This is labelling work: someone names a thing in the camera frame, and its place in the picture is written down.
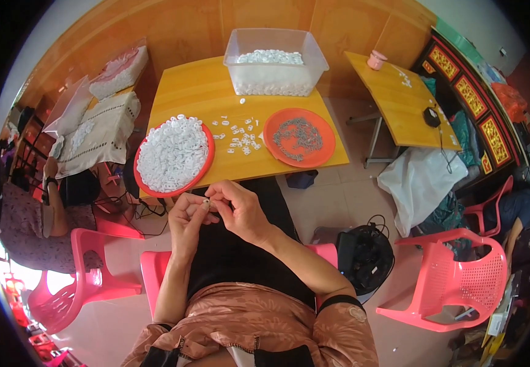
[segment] white tablecloth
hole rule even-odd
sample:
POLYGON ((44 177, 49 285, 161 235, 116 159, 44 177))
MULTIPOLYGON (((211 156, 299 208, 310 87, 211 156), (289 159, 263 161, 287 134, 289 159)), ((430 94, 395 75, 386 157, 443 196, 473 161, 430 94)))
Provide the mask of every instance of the white tablecloth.
POLYGON ((132 134, 139 112, 140 101, 135 92, 104 99, 86 111, 80 124, 93 121, 92 131, 73 155, 71 139, 75 132, 65 136, 56 178, 78 174, 100 162, 123 165, 126 162, 126 141, 132 134))

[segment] seated woman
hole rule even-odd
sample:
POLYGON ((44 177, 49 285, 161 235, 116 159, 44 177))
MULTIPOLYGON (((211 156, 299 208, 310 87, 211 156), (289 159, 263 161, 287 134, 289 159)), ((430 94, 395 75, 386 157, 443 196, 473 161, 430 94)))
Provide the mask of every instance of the seated woman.
MULTIPOLYGON (((499 219, 501 229, 493 238, 500 244, 505 243, 507 267, 511 268, 511 256, 516 240, 524 228, 530 226, 530 188, 522 188, 504 195, 499 200, 499 219)), ((489 231, 497 225, 495 202, 490 202, 483 209, 485 230, 489 231)))
POLYGON ((209 201, 180 196, 153 323, 122 366, 379 365, 353 286, 296 241, 286 206, 259 195, 221 181, 209 201))
MULTIPOLYGON (((3 178, 0 239, 11 259, 24 267, 73 274, 71 230, 96 229, 92 204, 102 193, 100 182, 86 170, 66 177, 57 188, 54 158, 48 158, 43 174, 49 205, 43 205, 22 188, 7 182, 7 177, 3 178)), ((106 206, 115 215, 99 209, 96 215, 114 221, 123 217, 120 208, 106 206)), ((132 216, 132 212, 133 208, 129 207, 124 215, 132 216)), ((85 253, 83 259, 87 270, 103 266, 100 257, 92 251, 85 253)))

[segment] red plastic bag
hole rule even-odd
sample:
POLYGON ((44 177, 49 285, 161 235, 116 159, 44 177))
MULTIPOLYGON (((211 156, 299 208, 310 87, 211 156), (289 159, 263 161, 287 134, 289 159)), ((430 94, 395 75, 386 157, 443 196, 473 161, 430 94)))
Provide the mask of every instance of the red plastic bag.
POLYGON ((512 122, 525 121, 524 111, 528 107, 528 103, 520 96, 520 92, 501 83, 492 83, 491 88, 497 94, 497 98, 501 101, 512 122))

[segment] pink cup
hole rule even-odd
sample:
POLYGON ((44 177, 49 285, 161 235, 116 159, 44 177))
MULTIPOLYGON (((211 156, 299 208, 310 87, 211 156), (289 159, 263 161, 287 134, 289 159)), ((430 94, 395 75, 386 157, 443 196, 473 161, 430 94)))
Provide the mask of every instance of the pink cup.
POLYGON ((367 65, 373 70, 381 69, 383 63, 387 61, 387 58, 377 50, 372 50, 369 59, 367 60, 367 65))

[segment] yellow table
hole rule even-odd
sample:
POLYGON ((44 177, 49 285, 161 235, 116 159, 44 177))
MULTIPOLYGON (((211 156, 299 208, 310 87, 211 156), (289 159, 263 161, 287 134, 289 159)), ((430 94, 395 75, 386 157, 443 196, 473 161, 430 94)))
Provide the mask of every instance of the yellow table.
POLYGON ((379 71, 373 70, 367 65, 368 56, 357 55, 352 52, 345 52, 345 55, 364 85, 371 92, 380 112, 350 121, 376 120, 371 151, 365 161, 365 167, 368 163, 393 161, 390 158, 372 157, 383 120, 398 147, 441 148, 442 142, 442 147, 445 149, 461 150, 450 123, 436 103, 436 98, 430 93, 418 74, 388 62, 384 63, 379 71), (411 87, 405 85, 407 80, 409 80, 411 87), (441 124, 439 128, 432 128, 424 121, 423 112, 427 107, 432 107, 437 111, 441 124))
MULTIPOLYGON (((336 149, 334 155, 324 164, 345 165, 349 163, 347 152, 334 122, 320 97, 319 92, 314 89, 307 97, 285 97, 285 96, 237 96, 232 88, 228 69, 222 64, 224 57, 212 57, 210 59, 190 62, 175 66, 163 71, 159 81, 157 95, 155 96, 151 109, 148 130, 155 128, 171 116, 184 114, 187 117, 194 116, 203 121, 210 128, 213 135, 224 133, 223 140, 215 140, 216 155, 210 170, 198 182, 197 187, 208 186, 220 180, 247 180, 258 177, 273 176, 277 174, 303 171, 298 167, 286 165, 275 159, 273 155, 263 147, 260 150, 252 149, 252 153, 245 156, 240 148, 235 153, 228 153, 233 137, 242 137, 242 134, 233 135, 230 129, 233 125, 245 128, 246 119, 258 120, 259 125, 249 134, 258 136, 265 125, 265 121, 274 112, 289 107, 300 107, 319 114, 334 131, 336 137, 336 149), (245 104, 240 104, 240 99, 246 99, 245 104), (230 122, 229 126, 223 126, 222 121, 230 122)), ((140 191, 140 197, 150 195, 140 191)))

